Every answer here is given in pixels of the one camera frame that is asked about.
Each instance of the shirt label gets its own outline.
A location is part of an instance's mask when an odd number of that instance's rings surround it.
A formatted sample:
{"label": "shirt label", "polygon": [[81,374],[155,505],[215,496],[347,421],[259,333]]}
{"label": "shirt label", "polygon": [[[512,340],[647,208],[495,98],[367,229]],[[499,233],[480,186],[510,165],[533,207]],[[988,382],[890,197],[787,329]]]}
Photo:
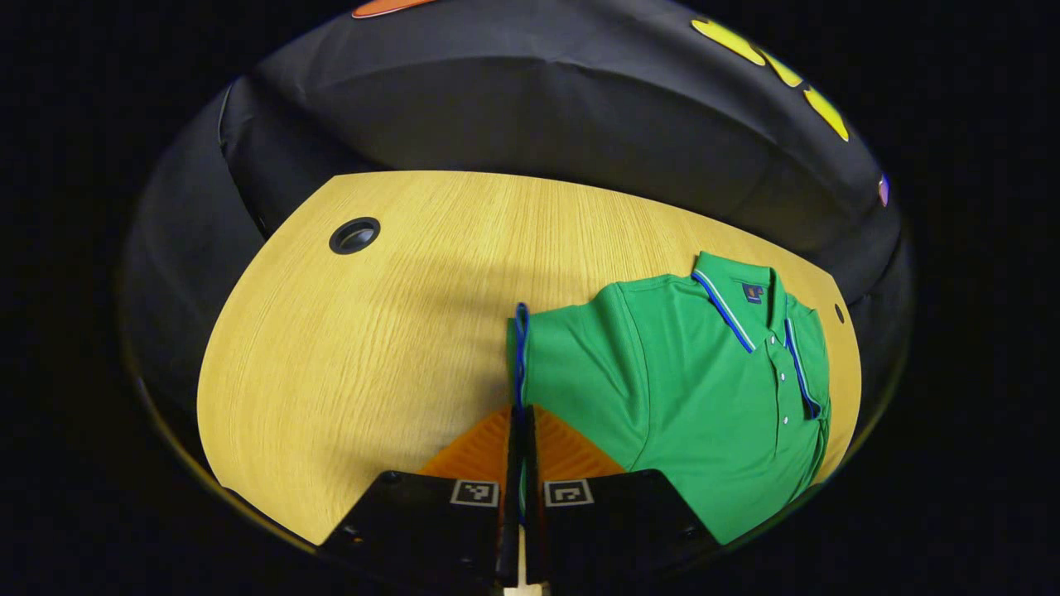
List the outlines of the shirt label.
{"label": "shirt label", "polygon": [[761,304],[762,294],[765,294],[765,288],[761,285],[743,284],[743,296],[752,304]]}

